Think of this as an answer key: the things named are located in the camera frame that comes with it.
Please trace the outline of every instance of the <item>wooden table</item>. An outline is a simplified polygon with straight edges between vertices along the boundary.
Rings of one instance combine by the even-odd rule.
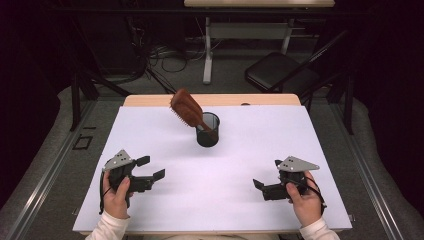
[[[192,94],[200,106],[295,105],[300,106],[295,94]],[[130,95],[124,107],[169,106],[172,95]]]

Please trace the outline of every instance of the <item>white paper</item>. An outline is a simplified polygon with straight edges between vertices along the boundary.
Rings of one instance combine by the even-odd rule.
[[[300,224],[287,200],[264,201],[252,179],[279,183],[274,160],[295,156],[317,164],[312,174],[328,205],[332,229],[349,229],[346,209],[328,168],[309,115],[299,106],[203,107],[220,118],[219,142],[204,148],[195,129],[169,107],[121,107],[109,135],[74,231],[89,232],[99,220],[102,167],[119,150],[150,163],[134,176],[166,169],[152,190],[130,199],[128,232],[291,231]]]

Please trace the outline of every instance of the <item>pen holder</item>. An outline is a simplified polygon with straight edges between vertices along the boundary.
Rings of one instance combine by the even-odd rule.
[[[206,131],[200,125],[197,126],[197,143],[199,143],[202,147],[213,147],[219,140],[219,118],[211,112],[204,112],[203,121],[211,128],[211,130]]]

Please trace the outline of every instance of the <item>white sleeve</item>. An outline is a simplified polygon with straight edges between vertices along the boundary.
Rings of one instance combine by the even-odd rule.
[[[114,218],[106,211],[104,211],[100,221],[97,223],[96,228],[85,239],[121,240],[125,234],[125,230],[127,229],[129,222],[130,218]]]
[[[339,236],[330,230],[323,218],[309,226],[300,229],[300,233],[305,240],[339,240]]]

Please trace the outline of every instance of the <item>black chair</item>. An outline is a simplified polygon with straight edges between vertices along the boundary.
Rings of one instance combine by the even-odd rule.
[[[346,35],[347,31],[341,32],[302,63],[280,52],[270,53],[245,70],[245,79],[264,93],[294,93],[301,99],[302,104],[308,102],[309,111],[313,93],[340,79],[344,70],[322,79],[308,67]]]

